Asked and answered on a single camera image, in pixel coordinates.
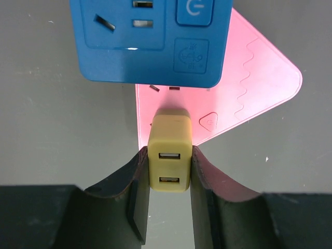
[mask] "yellow block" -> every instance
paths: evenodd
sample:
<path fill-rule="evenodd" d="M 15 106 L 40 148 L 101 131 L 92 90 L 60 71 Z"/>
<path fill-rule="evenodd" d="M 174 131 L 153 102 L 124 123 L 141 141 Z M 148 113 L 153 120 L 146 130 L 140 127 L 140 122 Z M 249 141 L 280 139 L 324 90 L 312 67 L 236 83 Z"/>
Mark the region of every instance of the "yellow block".
<path fill-rule="evenodd" d="M 148 148 L 150 186 L 183 192 L 189 187 L 192 128 L 186 110 L 159 110 L 152 122 Z"/>

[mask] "pink triangular power strip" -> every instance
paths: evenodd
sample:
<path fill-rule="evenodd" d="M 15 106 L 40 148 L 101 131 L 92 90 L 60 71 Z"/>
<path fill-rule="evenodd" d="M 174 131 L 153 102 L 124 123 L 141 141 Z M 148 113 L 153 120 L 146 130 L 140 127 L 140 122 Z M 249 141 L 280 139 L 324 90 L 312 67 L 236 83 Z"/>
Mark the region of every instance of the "pink triangular power strip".
<path fill-rule="evenodd" d="M 276 47 L 233 9 L 223 76 L 211 89 L 136 85 L 139 147 L 147 145 L 159 108 L 184 108 L 199 145 L 294 97 L 302 75 Z"/>

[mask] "socket hole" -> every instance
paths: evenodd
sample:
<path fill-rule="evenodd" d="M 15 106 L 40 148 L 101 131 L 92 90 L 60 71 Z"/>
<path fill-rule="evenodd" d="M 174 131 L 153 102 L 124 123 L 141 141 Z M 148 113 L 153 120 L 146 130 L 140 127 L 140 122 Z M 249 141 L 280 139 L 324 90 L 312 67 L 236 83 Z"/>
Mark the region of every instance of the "socket hole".
<path fill-rule="evenodd" d="M 152 1 L 133 1 L 134 8 L 153 8 Z"/>
<path fill-rule="evenodd" d="M 154 85 L 150 85 L 150 88 L 154 89 L 155 91 L 159 92 L 160 89 L 158 87 L 155 87 Z"/>
<path fill-rule="evenodd" d="M 105 28 L 107 28 L 108 30 L 110 30 L 112 32 L 115 30 L 115 25 L 106 21 L 104 18 L 102 18 L 101 16 L 98 16 L 97 14 L 94 17 L 94 21 L 99 23 L 100 25 L 103 25 Z"/>
<path fill-rule="evenodd" d="M 180 87 L 170 87 L 170 90 L 180 90 Z"/>
<path fill-rule="evenodd" d="M 134 27 L 153 27 L 154 22 L 151 20 L 133 20 Z"/>

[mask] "gray table surface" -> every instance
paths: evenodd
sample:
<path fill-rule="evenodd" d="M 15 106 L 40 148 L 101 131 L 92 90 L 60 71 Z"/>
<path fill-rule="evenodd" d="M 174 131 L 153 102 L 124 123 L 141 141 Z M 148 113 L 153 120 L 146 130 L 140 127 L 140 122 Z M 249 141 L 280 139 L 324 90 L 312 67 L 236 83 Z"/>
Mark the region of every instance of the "gray table surface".
<path fill-rule="evenodd" d="M 332 190 L 332 1 L 235 0 L 302 71 L 289 102 L 201 145 L 257 191 Z M 85 80 L 68 0 L 0 3 L 0 184 L 85 188 L 137 152 L 134 85 Z M 148 248 L 194 248 L 190 194 L 150 196 Z"/>

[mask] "wavy line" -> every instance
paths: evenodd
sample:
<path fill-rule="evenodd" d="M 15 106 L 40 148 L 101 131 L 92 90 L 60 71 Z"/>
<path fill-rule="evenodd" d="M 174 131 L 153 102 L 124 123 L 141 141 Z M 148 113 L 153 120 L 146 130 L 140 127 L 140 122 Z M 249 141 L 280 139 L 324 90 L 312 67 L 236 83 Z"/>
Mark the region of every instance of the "wavy line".
<path fill-rule="evenodd" d="M 248 43 L 248 44 L 246 45 L 247 50 L 249 50 L 253 55 L 252 55 L 252 57 L 251 57 L 249 60 L 247 60 L 247 61 L 245 61 L 245 62 L 243 63 L 242 66 L 243 66 L 244 69 L 245 69 L 245 64 L 247 64 L 249 61 L 253 60 L 253 58 L 255 57 L 255 54 L 254 54 L 254 53 L 248 48 L 248 46 L 249 46 L 251 43 L 255 42 L 256 40 L 258 40 L 258 38 L 254 39 L 253 41 L 251 41 L 250 43 Z M 239 84 L 241 85 L 241 87 L 243 87 L 243 88 L 245 89 L 245 92 L 244 92 L 243 94 L 241 94 L 240 96 L 237 97 L 237 102 L 238 102 L 240 105 L 242 105 L 242 107 L 234 113 L 234 116 L 235 116 L 237 119 L 239 119 L 239 118 L 236 116 L 236 114 L 244 109 L 244 104 L 241 104 L 241 102 L 239 101 L 239 98 L 242 97 L 242 96 L 244 96 L 244 95 L 248 92 L 248 89 L 242 84 L 243 81 L 245 81 L 246 79 L 248 79 L 248 78 L 251 76 L 251 72 L 250 72 L 249 70 L 246 70 L 246 71 L 249 73 L 249 75 L 246 76 L 245 78 L 243 78 L 242 80 L 240 80 L 240 82 L 239 82 Z"/>

